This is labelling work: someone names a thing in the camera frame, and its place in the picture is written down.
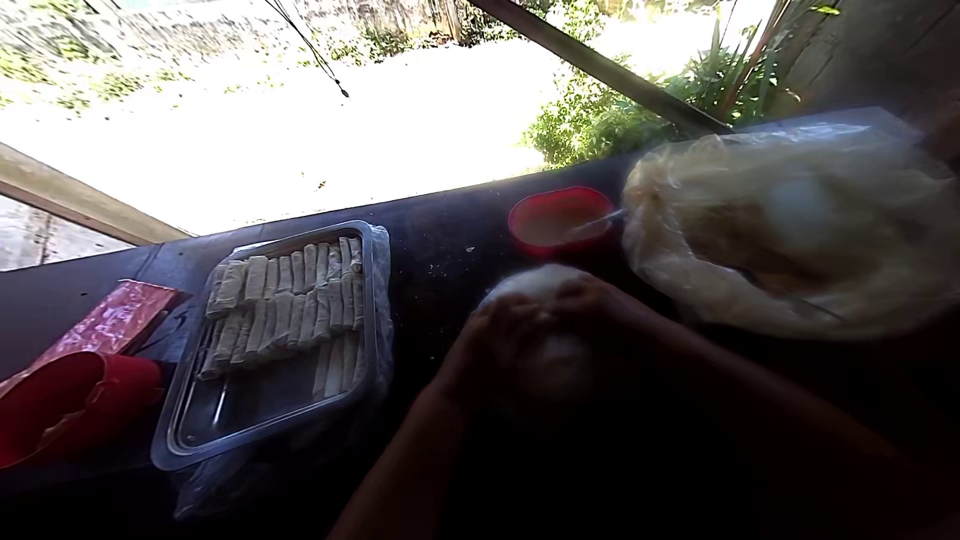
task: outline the metal tray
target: metal tray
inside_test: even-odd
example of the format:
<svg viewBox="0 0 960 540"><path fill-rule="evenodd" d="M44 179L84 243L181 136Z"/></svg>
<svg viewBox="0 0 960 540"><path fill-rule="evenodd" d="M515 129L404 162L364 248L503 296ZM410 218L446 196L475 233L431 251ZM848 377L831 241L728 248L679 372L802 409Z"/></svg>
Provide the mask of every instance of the metal tray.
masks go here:
<svg viewBox="0 0 960 540"><path fill-rule="evenodd" d="M198 380L196 376L203 364L203 352L213 331L213 322L204 318L187 341L160 413L151 448L156 467L164 471L186 467L349 408L368 393L376 369L373 246L369 223L347 221L288 236L236 252L224 260L242 260L254 255L271 258L290 255L306 244L336 242L340 236L360 237L363 242L366 316L362 337L367 372L360 384L339 396L315 401L313 380L319 346L254 370L228 373L215 380ZM206 280L202 305L205 305L212 285L211 275Z"/></svg>

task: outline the red plastic bucket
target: red plastic bucket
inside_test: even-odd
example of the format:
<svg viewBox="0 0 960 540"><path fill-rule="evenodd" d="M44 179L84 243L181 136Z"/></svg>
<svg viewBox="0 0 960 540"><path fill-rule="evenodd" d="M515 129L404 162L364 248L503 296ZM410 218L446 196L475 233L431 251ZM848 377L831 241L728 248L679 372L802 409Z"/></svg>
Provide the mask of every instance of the red plastic bucket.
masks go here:
<svg viewBox="0 0 960 540"><path fill-rule="evenodd" d="M162 393L160 370L148 359L62 356L0 398L0 469L43 465L100 446Z"/></svg>
<svg viewBox="0 0 960 540"><path fill-rule="evenodd" d="M510 210L507 224L510 234L519 248L540 258L547 258L560 252L574 251L590 247L604 238L612 225L607 223L602 229L588 238L570 241L543 242L536 238L539 234L530 231L543 225L554 233L559 227L572 228L588 221L599 219L615 209L613 203L603 193L589 187L567 187L556 191L547 191L531 195L514 205Z"/></svg>

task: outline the plastic wrap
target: plastic wrap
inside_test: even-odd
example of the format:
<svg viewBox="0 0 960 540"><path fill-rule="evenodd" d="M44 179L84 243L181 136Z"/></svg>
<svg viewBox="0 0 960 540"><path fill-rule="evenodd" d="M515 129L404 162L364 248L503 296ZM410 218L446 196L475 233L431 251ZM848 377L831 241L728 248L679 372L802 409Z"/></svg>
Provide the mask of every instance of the plastic wrap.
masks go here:
<svg viewBox="0 0 960 540"><path fill-rule="evenodd" d="M914 139L867 110L661 146L624 188L627 259L708 322L797 338L909 331L960 292L955 181Z"/></svg>
<svg viewBox="0 0 960 540"><path fill-rule="evenodd" d="M265 441L242 446L174 473L180 495L174 511L178 520L226 512L274 493L329 463L354 447L373 415L383 405L394 374L394 325L387 297L390 283L390 236L383 227L371 227L372 274L376 333L373 344L376 369L369 392L352 408L317 410L309 423ZM269 458L261 459L264 444Z"/></svg>

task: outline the leaf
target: leaf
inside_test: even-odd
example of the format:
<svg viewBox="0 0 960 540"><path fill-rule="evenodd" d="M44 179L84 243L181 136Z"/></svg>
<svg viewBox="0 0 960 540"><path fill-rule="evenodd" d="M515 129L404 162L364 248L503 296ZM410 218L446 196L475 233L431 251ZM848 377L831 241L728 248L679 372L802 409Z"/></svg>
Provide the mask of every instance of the leaf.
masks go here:
<svg viewBox="0 0 960 540"><path fill-rule="evenodd" d="M827 5L824 5L824 6L810 6L810 10L811 10L812 12L822 13L822 14L824 14L824 15L831 15L831 16L835 16L835 15L839 15L839 14L840 14L840 10L834 8L833 6L827 6Z"/></svg>

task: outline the hanging cable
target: hanging cable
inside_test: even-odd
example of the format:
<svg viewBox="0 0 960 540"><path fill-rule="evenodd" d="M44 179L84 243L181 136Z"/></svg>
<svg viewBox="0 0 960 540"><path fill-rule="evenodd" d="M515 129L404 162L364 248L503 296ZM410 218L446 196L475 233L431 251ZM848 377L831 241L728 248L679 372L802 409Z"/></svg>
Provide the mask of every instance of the hanging cable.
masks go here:
<svg viewBox="0 0 960 540"><path fill-rule="evenodd" d="M320 56L320 53L317 52L317 48L314 47L313 43L309 39L307 39L306 36L303 35L303 32L300 31L300 28L298 28L297 25L294 24L293 19L290 18L289 14L287 14L287 11L283 7L283 4L280 3L280 0L264 0L264 1L267 3L268 6L273 8L274 11L277 12L277 14L279 14L283 20L287 21L287 24L289 24L291 28L294 29L294 31L297 32L297 35L300 36L301 39L303 39L303 42L306 43L306 46L310 47L310 51L313 52L313 58L317 60L317 65L320 67L320 69L322 69L326 74L326 76L329 77L330 80L333 81L338 88L340 88L340 93L344 94L344 97L349 98L350 94L348 94L347 91L344 90L344 88L340 85L340 80L337 79L336 74L333 73L333 68L330 67L330 64L327 63L326 60L324 60L324 57Z"/></svg>

